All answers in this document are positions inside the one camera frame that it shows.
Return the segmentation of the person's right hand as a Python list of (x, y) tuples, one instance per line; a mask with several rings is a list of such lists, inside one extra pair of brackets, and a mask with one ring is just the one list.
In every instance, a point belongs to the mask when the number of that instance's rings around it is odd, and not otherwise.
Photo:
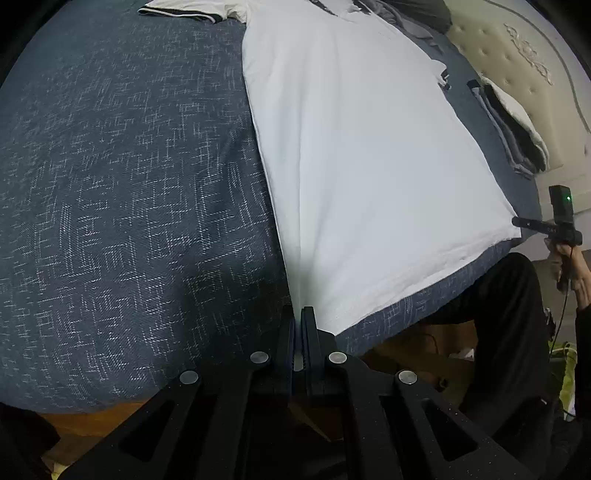
[(551, 239), (546, 239), (545, 244), (549, 250), (551, 272), (556, 280), (564, 273), (565, 258), (570, 261), (569, 278), (575, 292), (577, 309), (586, 309), (590, 305), (591, 273), (583, 251), (579, 246), (571, 247)]

